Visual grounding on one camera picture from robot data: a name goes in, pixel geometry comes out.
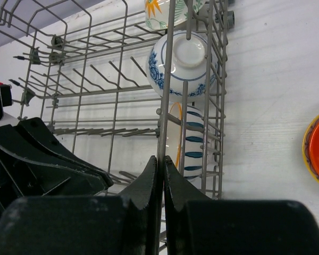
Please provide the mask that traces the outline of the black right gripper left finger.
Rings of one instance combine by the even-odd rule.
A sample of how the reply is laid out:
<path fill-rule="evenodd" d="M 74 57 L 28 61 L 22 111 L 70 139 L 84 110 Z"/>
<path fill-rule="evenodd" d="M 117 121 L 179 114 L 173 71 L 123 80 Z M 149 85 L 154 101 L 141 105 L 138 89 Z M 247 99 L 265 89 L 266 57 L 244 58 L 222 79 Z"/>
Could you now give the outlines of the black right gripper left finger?
<path fill-rule="evenodd" d="M 158 169 L 114 196 L 24 197 L 0 218 L 0 254 L 158 254 Z"/>

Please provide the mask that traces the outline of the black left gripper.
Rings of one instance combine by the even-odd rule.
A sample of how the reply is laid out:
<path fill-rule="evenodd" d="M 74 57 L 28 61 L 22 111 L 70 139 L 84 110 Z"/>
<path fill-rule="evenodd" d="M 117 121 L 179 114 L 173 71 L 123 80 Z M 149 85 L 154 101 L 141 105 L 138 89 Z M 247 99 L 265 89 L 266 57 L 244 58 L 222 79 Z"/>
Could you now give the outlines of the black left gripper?
<path fill-rule="evenodd" d="M 17 131 L 0 134 L 0 215 L 21 196 L 96 194 L 114 184 L 106 171 L 66 149 L 40 118 L 20 121 Z"/>

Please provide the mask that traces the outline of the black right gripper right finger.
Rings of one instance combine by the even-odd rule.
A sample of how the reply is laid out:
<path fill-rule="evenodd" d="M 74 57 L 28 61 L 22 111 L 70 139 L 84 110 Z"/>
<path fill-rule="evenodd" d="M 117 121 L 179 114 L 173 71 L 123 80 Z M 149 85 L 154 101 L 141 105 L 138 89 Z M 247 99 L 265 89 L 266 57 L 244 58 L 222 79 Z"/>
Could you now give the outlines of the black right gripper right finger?
<path fill-rule="evenodd" d="M 293 200 L 213 200 L 165 157 L 168 254 L 319 254 L 319 227 Z"/>

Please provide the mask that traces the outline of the white blue striped bowl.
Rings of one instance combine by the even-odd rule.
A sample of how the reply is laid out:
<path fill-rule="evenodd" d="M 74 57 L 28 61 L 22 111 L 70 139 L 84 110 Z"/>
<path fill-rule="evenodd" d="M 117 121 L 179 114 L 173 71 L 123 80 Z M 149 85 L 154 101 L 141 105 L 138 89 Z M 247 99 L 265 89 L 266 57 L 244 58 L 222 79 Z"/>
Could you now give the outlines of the white blue striped bowl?
<path fill-rule="evenodd" d="M 187 125 L 203 128 L 203 112 L 195 106 L 187 106 Z M 176 168 L 180 164 L 181 126 L 167 122 L 166 155 L 170 156 Z M 204 135 L 199 131 L 186 130 L 184 151 L 184 177 L 193 182 L 202 176 Z"/>

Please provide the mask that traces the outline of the grey wire dish rack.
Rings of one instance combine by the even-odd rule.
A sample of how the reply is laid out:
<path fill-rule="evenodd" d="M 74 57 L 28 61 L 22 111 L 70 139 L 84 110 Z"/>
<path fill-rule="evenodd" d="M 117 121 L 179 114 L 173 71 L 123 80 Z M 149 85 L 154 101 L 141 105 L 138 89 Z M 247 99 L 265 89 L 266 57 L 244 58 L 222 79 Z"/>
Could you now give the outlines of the grey wire dish rack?
<path fill-rule="evenodd" d="M 19 198 L 115 196 L 155 156 L 158 253 L 167 250 L 164 168 L 165 157 L 170 157 L 166 155 L 168 121 L 181 126 L 178 172 L 184 177 L 186 130 L 199 131 L 204 135 L 203 172 L 190 183 L 213 200 L 219 200 L 222 191 L 226 46 L 227 31 L 233 24 L 228 7 L 228 1 L 157 2 L 155 19 L 143 1 L 118 1 L 116 13 L 105 5 L 100 7 L 102 22 L 97 23 L 85 2 L 4 1 L 0 34 L 14 38 L 14 28 L 26 36 L 18 39 L 24 78 L 8 83 L 11 94 L 15 86 L 22 89 L 18 123 L 40 118 L 66 149 L 106 171 L 114 183 L 96 194 Z M 187 81 L 183 82 L 182 102 L 169 101 L 173 33 L 178 30 L 185 30 L 188 40 L 192 32 L 207 39 L 202 101 L 187 102 Z M 159 96 L 147 79 L 146 60 L 164 35 L 164 89 Z M 203 112 L 203 128 L 187 125 L 188 105 Z M 21 135 L 17 124 L 0 126 L 0 134 Z"/>

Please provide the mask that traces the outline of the yellow checkered bowl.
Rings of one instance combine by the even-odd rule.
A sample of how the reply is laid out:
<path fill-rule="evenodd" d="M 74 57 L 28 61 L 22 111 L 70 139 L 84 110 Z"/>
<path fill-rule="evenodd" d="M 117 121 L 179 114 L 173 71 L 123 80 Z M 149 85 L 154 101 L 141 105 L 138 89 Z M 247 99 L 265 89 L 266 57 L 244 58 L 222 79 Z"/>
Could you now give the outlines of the yellow checkered bowl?
<path fill-rule="evenodd" d="M 305 131 L 301 152 L 307 170 L 319 184 L 319 114 Z"/>

